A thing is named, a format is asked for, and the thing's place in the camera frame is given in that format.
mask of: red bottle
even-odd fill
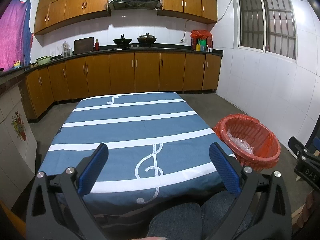
[[[95,50],[95,51],[99,50],[99,42],[98,42],[98,39],[96,39],[96,43],[94,44],[94,50]]]

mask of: white stripe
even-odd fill
[[[193,115],[193,114],[197,114],[197,113],[195,111],[187,111],[187,112],[171,113],[171,114],[134,116],[134,117],[113,118],[113,119],[103,119],[103,120],[93,120],[93,121],[83,121],[83,122],[68,122],[63,124],[62,127],[75,127],[75,126],[108,124],[108,123],[119,123],[119,122],[157,120],[157,119],[180,117],[180,116],[187,116],[187,115]]]
[[[174,102],[185,102],[185,101],[183,99],[170,99],[170,100],[156,100],[156,101],[148,101],[148,102],[134,102],[134,103],[123,103],[123,104],[102,105],[102,106],[87,106],[87,107],[75,108],[72,112],[109,108],[109,107],[140,106],[140,105],[152,105],[152,104],[174,103]]]
[[[165,174],[157,177],[143,179],[128,179],[116,181],[97,181],[91,192],[93,193],[111,193],[111,192],[127,192],[135,190],[144,190],[156,187],[164,187],[177,184],[190,179],[212,173],[217,169],[212,163],[206,163],[197,167],[193,167],[183,171]]]
[[[154,92],[143,92],[143,93],[130,93],[130,94],[117,94],[117,95],[105,95],[105,96],[96,96],[91,98],[85,98],[81,101],[88,100],[88,99],[94,99],[94,98],[107,98],[107,97],[114,97],[114,96],[129,96],[129,95],[142,95],[142,94],[153,94],[153,93],[175,93],[171,91],[154,91]]]
[[[200,131],[180,133],[175,135],[167,135],[162,137],[155,138],[145,138],[145,139],[137,139],[130,141],[120,141],[120,142],[108,142],[105,143],[108,146],[108,149],[119,149],[119,148],[127,148],[127,147],[137,147],[144,145],[153,145],[159,143],[167,143],[167,142],[175,142],[181,141],[191,138],[197,138],[204,135],[214,133],[211,128],[203,129]],[[95,150],[100,143],[84,143],[84,144],[66,144],[59,143],[53,144],[49,147],[48,152],[50,151],[58,151],[58,150],[67,150],[67,151],[87,151],[87,150]]]

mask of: blue gripper pad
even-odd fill
[[[235,197],[238,197],[241,193],[239,176],[227,160],[227,158],[233,157],[228,157],[226,153],[223,152],[222,148],[216,143],[212,143],[210,145],[209,157],[213,165],[216,167],[226,189],[230,193],[234,194]]]
[[[91,160],[81,173],[78,180],[78,194],[83,197],[90,193],[93,185],[106,164],[109,157],[108,147],[105,144],[100,144],[91,155]]]
[[[318,137],[313,138],[313,146],[320,152],[320,139]]]

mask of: plastic container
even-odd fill
[[[244,139],[253,147],[253,155],[240,149],[227,135]],[[235,153],[242,166],[250,166],[256,172],[274,167],[280,156],[280,143],[273,132],[258,119],[244,114],[230,114],[213,128],[217,136]]]

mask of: window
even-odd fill
[[[239,46],[295,59],[296,35],[290,0],[238,0]]]

